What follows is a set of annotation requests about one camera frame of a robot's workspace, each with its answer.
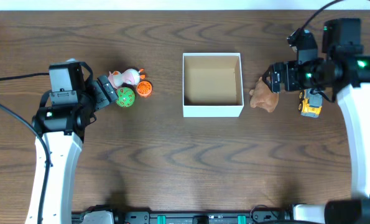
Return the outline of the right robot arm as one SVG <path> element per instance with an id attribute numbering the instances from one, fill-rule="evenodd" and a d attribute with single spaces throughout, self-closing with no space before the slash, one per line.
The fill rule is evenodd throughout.
<path id="1" fill-rule="evenodd" d="M 273 93 L 331 88 L 346 125 L 352 178 L 351 198 L 295 205 L 282 223 L 370 223 L 370 55 L 363 53 L 361 21 L 326 21 L 321 46 L 304 27 L 287 41 L 297 58 L 272 64 L 263 82 Z"/>

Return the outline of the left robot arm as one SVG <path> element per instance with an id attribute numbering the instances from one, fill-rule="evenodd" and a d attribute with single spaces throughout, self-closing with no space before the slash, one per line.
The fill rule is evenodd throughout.
<path id="1" fill-rule="evenodd" d="M 62 131 L 35 140 L 36 170 L 26 223 L 71 223 L 75 169 L 83 141 Z"/>

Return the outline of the brown plush toy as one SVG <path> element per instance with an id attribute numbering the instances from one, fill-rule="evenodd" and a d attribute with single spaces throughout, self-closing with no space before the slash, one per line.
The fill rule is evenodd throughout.
<path id="1" fill-rule="evenodd" d="M 250 90 L 249 95 L 251 108 L 262 108 L 268 113 L 275 110 L 279 102 L 279 94 L 270 91 L 269 87 L 263 82 L 262 77 L 256 82 L 254 89 Z"/>

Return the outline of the grey yellow toy truck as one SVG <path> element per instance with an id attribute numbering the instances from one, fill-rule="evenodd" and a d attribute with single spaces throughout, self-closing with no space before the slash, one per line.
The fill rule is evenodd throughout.
<path id="1" fill-rule="evenodd" d="M 300 103 L 298 111 L 302 116 L 317 118 L 322 109 L 322 96 L 314 89 L 301 90 L 299 95 Z"/>

